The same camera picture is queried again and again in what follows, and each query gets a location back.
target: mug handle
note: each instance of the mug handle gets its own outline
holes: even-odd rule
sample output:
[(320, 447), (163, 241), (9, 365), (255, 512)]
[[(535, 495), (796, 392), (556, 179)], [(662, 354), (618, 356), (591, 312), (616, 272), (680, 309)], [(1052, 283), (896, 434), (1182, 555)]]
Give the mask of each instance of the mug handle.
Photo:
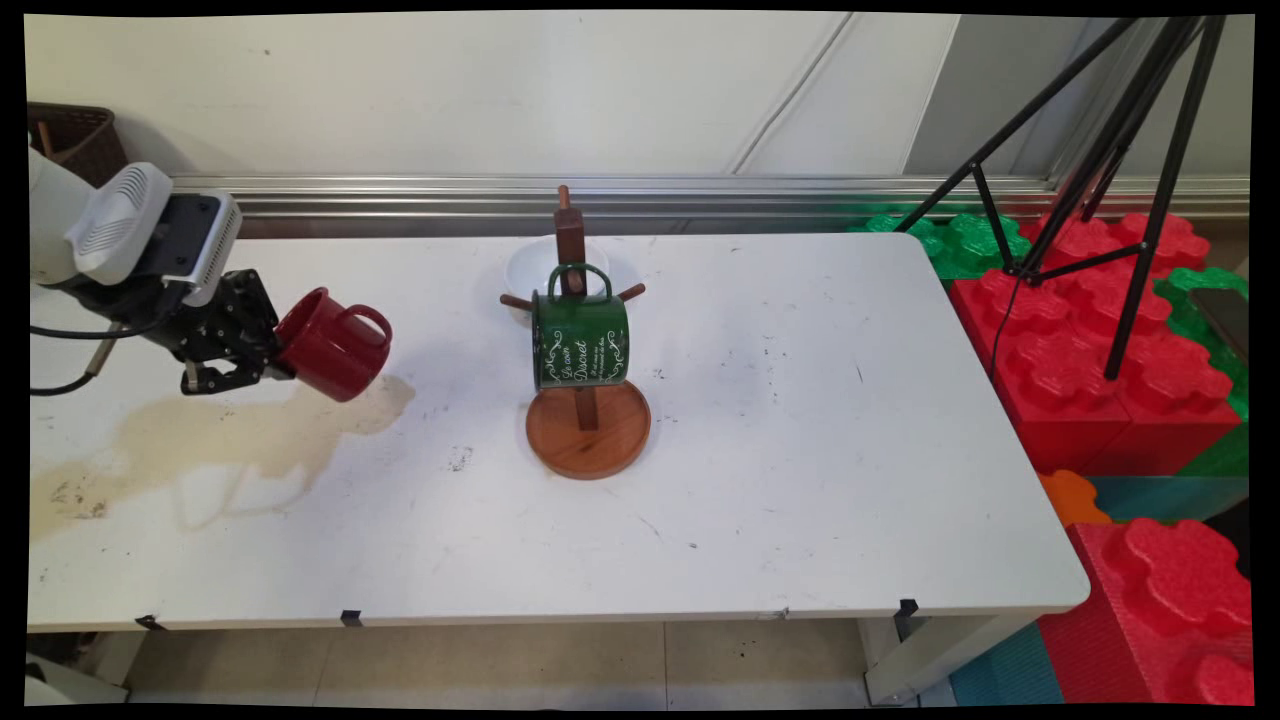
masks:
[(552, 270), (552, 277), (547, 281), (548, 297), (556, 296), (556, 281), (564, 270), (591, 270), (593, 273), (600, 275), (600, 279), (604, 281), (604, 297), (613, 297), (613, 283), (609, 282), (609, 275), (602, 273), (595, 265), (589, 265), (586, 263), (564, 263), (563, 265), (556, 265), (556, 269)]
[(378, 310), (374, 310), (369, 305), (352, 305), (351, 307), (347, 307), (346, 310), (342, 311), (342, 316), (346, 316), (346, 315), (357, 315), (360, 318), (367, 318), (367, 319), (372, 320), (374, 324), (378, 325), (378, 328), (380, 331), (383, 331), (383, 336), (384, 336), (383, 341), (380, 343), (375, 345), (374, 347), (385, 347), (388, 343), (390, 343), (390, 341), (392, 341), (392, 324), (388, 323), (387, 318), (383, 318), (383, 314), (379, 313)]

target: red foam block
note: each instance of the red foam block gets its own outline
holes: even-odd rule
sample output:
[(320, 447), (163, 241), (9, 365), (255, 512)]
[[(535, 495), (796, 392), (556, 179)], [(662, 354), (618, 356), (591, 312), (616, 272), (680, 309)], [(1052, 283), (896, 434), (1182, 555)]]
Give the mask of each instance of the red foam block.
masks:
[[(1057, 279), (1048, 281), (1046, 287)], [(1080, 270), (1061, 279), (1071, 281), (1064, 283), (1065, 291), (1062, 291), (1064, 297), (1071, 305), (1071, 328), (1080, 337), (1103, 342), (1110, 347), (1115, 340), (1116, 327), (1120, 324), (1125, 297), (1129, 295), (1133, 268), (1107, 264)], [(1152, 288), (1153, 283), (1148, 279), (1142, 300), (1138, 302), (1133, 336), (1161, 336), (1171, 332), (1166, 320), (1172, 311), (1172, 305), (1156, 295)]]
[(1253, 705), (1251, 588), (1226, 538), (1147, 519), (1066, 534), (1092, 592), (1039, 619), (1066, 702)]
[[(1111, 225), (1111, 234), (1120, 241), (1120, 245), (1142, 242), (1142, 236), (1146, 232), (1147, 215), (1138, 213), (1129, 213), (1119, 223)], [(1203, 270), (1208, 249), (1208, 241), (1192, 231), (1189, 220), (1166, 214), (1165, 224), (1160, 229), (1156, 258), (1151, 264), (1151, 274), (1156, 278), (1164, 278), (1175, 268)]]
[(1083, 475), (1175, 475), (1240, 424), (1226, 402), (1231, 379), (1181, 336), (1133, 337), (1114, 384), (1132, 421)]
[[(984, 368), (1014, 282), (988, 270), (951, 284), (951, 304)], [(1075, 337), (1069, 313), (1064, 297), (1024, 283), (1000, 338), (996, 393), (1041, 473), (1080, 471), (1129, 424), (1115, 383), (1102, 379), (1105, 354)]]
[(1037, 471), (1088, 466), (1129, 427), (1106, 354), (1070, 331), (1001, 338), (996, 395)]
[[(960, 324), (969, 333), (969, 341), (983, 366), (991, 364), (991, 347), (996, 331), (1009, 310), (1009, 299), (1015, 278), (1000, 269), (987, 270), (975, 281), (959, 279), (951, 283), (948, 295)], [(1014, 310), (1009, 315), (1001, 343), (1023, 334), (1053, 334), (1068, 327), (1070, 305), (1047, 288), (1033, 288), (1025, 282), (1018, 288)]]
[[(1023, 225), (1023, 237), (1034, 242), (1039, 237), (1041, 231), (1044, 229), (1046, 220), (1048, 220), (1048, 213), (1041, 215), (1034, 223)], [(1053, 238), (1053, 246), (1044, 255), (1043, 268), (1052, 270), (1062, 265), (1102, 255), (1103, 252), (1119, 250), (1123, 246), (1124, 242), (1111, 234), (1111, 229), (1102, 220), (1093, 218), (1087, 223), (1082, 223), (1078, 217), (1070, 218), (1062, 225), (1062, 229), (1059, 231), (1057, 237)], [(1133, 259), (1129, 260), (1129, 266), (1133, 266)]]

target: tripod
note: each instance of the tripod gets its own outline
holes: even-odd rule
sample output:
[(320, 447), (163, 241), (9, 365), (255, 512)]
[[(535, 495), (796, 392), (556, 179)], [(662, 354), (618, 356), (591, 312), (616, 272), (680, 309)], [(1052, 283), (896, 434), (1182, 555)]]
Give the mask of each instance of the tripod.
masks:
[[(1018, 287), (1027, 282), (1032, 287), (1039, 286), (1050, 278), (1061, 277), (1087, 268), (1093, 268), (1112, 260), (1120, 260), (1130, 255), (1137, 255), (1133, 277), (1129, 281), (1129, 291), (1125, 295), (1124, 309), (1120, 313), (1120, 324), (1116, 327), (1115, 338), (1111, 342), (1111, 352), (1107, 356), (1103, 377), (1114, 380), (1120, 374), (1120, 364), (1124, 360), (1125, 347), (1129, 345), (1129, 336), (1133, 333), (1134, 319), (1138, 315), (1138, 304), (1142, 300), (1147, 277), (1151, 274), (1151, 264), (1156, 256), (1156, 247), (1160, 243), (1160, 233), (1164, 229), (1165, 215), (1169, 213), (1169, 204), (1174, 195), (1174, 186), (1178, 183), (1178, 173), (1181, 169), (1183, 156), (1187, 154), (1187, 143), (1190, 140), (1192, 127), (1196, 124), (1196, 113), (1199, 110), (1201, 99), (1204, 96), (1204, 86), (1208, 85), (1210, 69), (1213, 67), (1213, 55), (1217, 51), (1219, 40), (1222, 36), (1224, 15), (1190, 15), (1169, 18), (1161, 28), (1160, 35), (1152, 42), (1151, 49), (1143, 58), (1133, 79), (1125, 88), (1115, 109), (1107, 117), (1098, 136), (1093, 140), (1084, 158), (1075, 170), (1069, 176), (1062, 191), (1059, 193), (1053, 209), (1050, 211), (1036, 245), (1021, 261), (1016, 261), (1009, 251), (1009, 241), (1005, 231), (1000, 225), (996, 214), (996, 202), (987, 187), (987, 178), (982, 172), (982, 161), (986, 160), (997, 147), (1000, 147), (1014, 132), (1018, 131), (1032, 115), (1034, 115), (1046, 102), (1053, 99), (1076, 74), (1089, 65), (1103, 50), (1134, 23), (1134, 18), (1116, 20), (1103, 32), (1079, 58), (1068, 64), (1053, 81), (1044, 87), (1036, 97), (1027, 104), (1005, 127), (1000, 128), (977, 152), (973, 154), (964, 165), (952, 173), (929, 197), (920, 204), (910, 215), (899, 223), (896, 231), (906, 232), (938, 204), (960, 182), (973, 176), (982, 204), (991, 222), (991, 229), (1000, 246), (1000, 256), (1004, 261), (1004, 272), (1015, 275), (1009, 307), (1012, 310), (1014, 300), (1018, 297)], [(1196, 53), (1196, 64), (1192, 68), (1190, 78), (1187, 82), (1187, 91), (1183, 95), (1181, 108), (1178, 110), (1178, 120), (1174, 124), (1174, 133), (1169, 141), (1169, 151), (1165, 155), (1165, 164), (1160, 172), (1160, 183), (1156, 186), (1156, 196), (1151, 204), (1151, 214), (1147, 219), (1147, 229), (1142, 241), (1134, 245), (1105, 252), (1094, 258), (1087, 258), (1078, 263), (1041, 270), (1044, 255), (1053, 243), (1053, 238), (1066, 224), (1068, 219), (1080, 210), (1082, 219), (1088, 220), (1098, 209), (1098, 204), (1106, 195), (1111, 181), (1120, 169), (1125, 152), (1137, 137), (1142, 123), (1147, 119), (1160, 90), (1169, 79), (1169, 73), (1183, 53), (1192, 45), (1197, 36), (1202, 35), (1199, 49)], [(1088, 200), (1082, 200), (1088, 192)], [(996, 359), (992, 352), (992, 372)]]

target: green mug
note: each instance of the green mug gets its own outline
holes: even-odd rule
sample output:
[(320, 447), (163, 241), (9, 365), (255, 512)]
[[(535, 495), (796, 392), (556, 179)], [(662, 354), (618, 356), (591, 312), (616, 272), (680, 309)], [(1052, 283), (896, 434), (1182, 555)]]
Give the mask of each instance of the green mug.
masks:
[[(556, 281), (564, 270), (600, 275), (604, 297), (557, 296)], [(552, 270), (547, 295), (534, 291), (532, 325), (535, 388), (616, 386), (627, 378), (627, 310), (599, 268), (566, 263)]]

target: wicker basket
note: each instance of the wicker basket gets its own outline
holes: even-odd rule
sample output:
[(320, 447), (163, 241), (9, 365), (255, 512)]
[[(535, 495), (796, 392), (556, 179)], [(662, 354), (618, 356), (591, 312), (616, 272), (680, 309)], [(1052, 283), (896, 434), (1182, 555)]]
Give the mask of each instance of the wicker basket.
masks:
[(40, 135), (40, 123), (44, 122), (52, 145), (50, 160), (93, 187), (102, 187), (129, 164), (120, 137), (115, 135), (114, 120), (115, 114), (106, 108), (27, 102), (27, 132), (31, 133), (32, 147), (45, 152)]

